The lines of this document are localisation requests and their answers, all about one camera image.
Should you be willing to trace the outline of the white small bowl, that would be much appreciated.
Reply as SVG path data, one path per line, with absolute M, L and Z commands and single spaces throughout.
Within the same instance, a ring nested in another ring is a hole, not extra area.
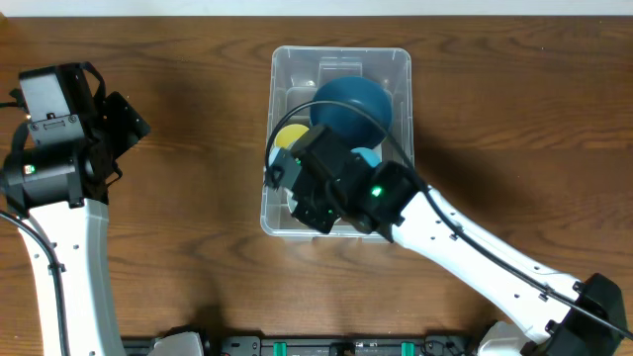
M 294 199 L 293 192 L 290 191 L 290 190 L 286 191 L 286 197 L 287 197 L 288 209 L 289 209 L 290 213 L 292 213 L 295 210 L 298 202 Z

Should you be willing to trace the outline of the light blue cup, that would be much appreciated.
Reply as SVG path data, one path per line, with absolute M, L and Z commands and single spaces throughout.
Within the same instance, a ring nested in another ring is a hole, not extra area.
M 373 149 L 367 147 L 356 147 L 351 152 L 359 154 L 372 168 L 377 167 L 382 162 L 381 157 Z

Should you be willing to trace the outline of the yellow cup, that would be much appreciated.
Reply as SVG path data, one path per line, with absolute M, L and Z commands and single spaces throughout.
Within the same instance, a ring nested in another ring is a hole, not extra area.
M 304 135 L 309 128 L 301 124 L 290 124 L 282 127 L 275 135 L 273 145 L 279 148 L 289 148 L 296 140 Z

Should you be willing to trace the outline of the dark blue bowl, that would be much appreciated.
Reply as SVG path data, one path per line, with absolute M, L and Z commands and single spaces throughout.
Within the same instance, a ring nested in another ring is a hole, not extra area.
M 314 101 L 311 125 L 331 128 L 350 148 L 374 148 L 393 125 L 390 96 L 379 84 L 363 77 L 333 79 L 316 91 Z

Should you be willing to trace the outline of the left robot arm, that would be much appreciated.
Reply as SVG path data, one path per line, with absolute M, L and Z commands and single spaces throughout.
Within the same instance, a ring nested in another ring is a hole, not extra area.
M 117 160 L 150 132 L 118 92 L 96 90 L 88 61 L 24 71 L 11 106 L 27 117 L 1 167 L 3 220 L 17 227 L 35 278 L 46 355 L 206 355 L 196 329 L 146 346 L 122 339 L 107 258 L 109 188 Z

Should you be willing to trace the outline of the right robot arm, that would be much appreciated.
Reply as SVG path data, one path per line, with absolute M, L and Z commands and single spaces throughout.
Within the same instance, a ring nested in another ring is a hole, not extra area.
M 362 233 L 438 264 L 508 318 L 485 333 L 479 355 L 612 355 L 632 336 L 619 287 L 581 281 L 522 254 L 452 207 L 415 172 L 351 148 L 316 126 L 287 147 L 269 141 L 266 184 L 290 192 L 292 216 L 322 233 L 346 221 Z

